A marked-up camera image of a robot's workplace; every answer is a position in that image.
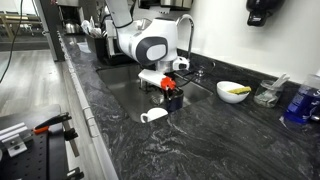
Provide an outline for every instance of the white wall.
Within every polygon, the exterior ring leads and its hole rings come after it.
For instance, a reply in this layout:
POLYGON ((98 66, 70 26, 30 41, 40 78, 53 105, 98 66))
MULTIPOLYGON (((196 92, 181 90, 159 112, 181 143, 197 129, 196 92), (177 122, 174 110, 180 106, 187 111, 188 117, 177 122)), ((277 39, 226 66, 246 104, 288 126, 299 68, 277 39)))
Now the white wall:
MULTIPOLYGON (((274 76, 286 72, 299 83, 320 68, 320 0, 286 0, 260 28, 247 26, 246 0, 194 2, 193 52, 274 76)), ((187 25, 179 29, 179 47, 185 50, 187 25)))
MULTIPOLYGON (((0 11, 18 12, 20 14, 21 0, 0 0, 0 11)), ((32 0, 23 0, 22 14, 36 14, 32 0)))

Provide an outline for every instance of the blue bottle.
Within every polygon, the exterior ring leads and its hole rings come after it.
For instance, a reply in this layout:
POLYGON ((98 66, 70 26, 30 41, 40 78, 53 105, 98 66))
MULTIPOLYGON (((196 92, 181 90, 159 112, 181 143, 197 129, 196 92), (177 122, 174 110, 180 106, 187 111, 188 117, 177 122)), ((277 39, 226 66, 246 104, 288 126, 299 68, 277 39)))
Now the blue bottle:
POLYGON ((298 123, 306 123, 320 107, 320 70, 308 75, 289 104, 284 117, 298 123))

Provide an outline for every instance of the sink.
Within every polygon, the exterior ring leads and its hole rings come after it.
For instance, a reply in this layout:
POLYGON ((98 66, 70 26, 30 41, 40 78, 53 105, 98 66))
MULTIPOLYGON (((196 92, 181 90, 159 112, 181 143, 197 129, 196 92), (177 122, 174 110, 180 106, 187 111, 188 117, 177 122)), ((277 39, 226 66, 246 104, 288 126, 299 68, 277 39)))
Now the sink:
MULTIPOLYGON (((164 108, 164 104, 160 103, 160 99, 163 99, 160 91, 155 90, 147 93, 140 88, 140 79, 138 78, 140 72, 141 68, 139 65, 97 71, 101 80, 119 101, 120 105, 126 110, 131 119, 137 122, 141 122, 140 115, 148 112, 149 109, 153 107, 164 108)), ((176 76, 175 81, 177 84, 185 82, 179 75, 176 76)), ((181 87, 181 89, 184 92, 183 107, 213 94, 211 91, 193 82, 181 87)))

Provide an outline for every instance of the white mug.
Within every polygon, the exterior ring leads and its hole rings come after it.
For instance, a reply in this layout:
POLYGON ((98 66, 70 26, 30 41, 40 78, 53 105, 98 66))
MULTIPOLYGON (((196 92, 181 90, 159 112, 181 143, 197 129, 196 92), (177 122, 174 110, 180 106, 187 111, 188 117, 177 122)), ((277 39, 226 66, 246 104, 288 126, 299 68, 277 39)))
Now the white mug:
POLYGON ((165 109, 162 108, 152 108, 148 111, 148 113, 142 113, 140 116, 140 120, 143 123, 146 123, 146 121, 144 121, 144 118, 147 118, 147 122, 156 120, 158 118, 161 118, 165 115, 167 115, 168 112, 165 109))

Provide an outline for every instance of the cup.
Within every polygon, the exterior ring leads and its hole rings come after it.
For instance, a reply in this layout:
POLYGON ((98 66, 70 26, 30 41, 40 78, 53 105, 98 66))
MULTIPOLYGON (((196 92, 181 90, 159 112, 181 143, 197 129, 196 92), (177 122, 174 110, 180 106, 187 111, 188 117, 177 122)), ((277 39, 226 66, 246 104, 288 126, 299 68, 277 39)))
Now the cup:
POLYGON ((166 110, 168 112, 174 112, 183 107, 183 97, 184 93, 181 89, 176 89, 173 91, 172 96, 165 100, 166 110))
POLYGON ((272 108, 274 107, 283 91, 283 85, 280 87, 272 86, 274 81, 263 80, 254 95, 254 102, 260 106, 272 108))
POLYGON ((168 112, 162 108, 152 108, 147 113, 142 113, 140 120, 143 123, 150 122, 168 115, 168 112))

